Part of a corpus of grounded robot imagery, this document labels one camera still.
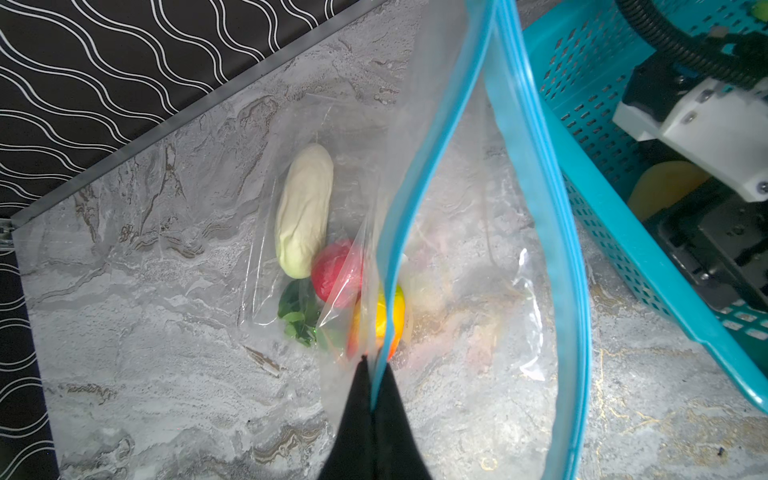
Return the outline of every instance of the red fruit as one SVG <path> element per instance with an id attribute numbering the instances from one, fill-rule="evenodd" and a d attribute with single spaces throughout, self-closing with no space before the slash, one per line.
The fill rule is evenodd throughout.
<path id="1" fill-rule="evenodd" d="M 355 303 L 362 288 L 362 251 L 351 240 L 339 240 L 325 247 L 312 265 L 312 284 L 323 301 L 346 308 Z"/>

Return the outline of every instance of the gray marble surface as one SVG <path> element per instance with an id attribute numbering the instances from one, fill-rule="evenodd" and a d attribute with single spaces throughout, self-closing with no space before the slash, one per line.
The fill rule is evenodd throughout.
<path id="1" fill-rule="evenodd" d="M 524 22 L 555 3 L 521 2 Z M 316 475 L 333 435 L 314 361 L 286 351 L 288 371 L 233 338 L 260 153 L 306 93 L 392 108 L 422 5 L 384 4 L 15 232 L 62 478 Z M 765 478 L 768 419 L 584 250 L 594 380 L 579 478 Z M 440 466 L 493 476 L 479 458 Z"/>

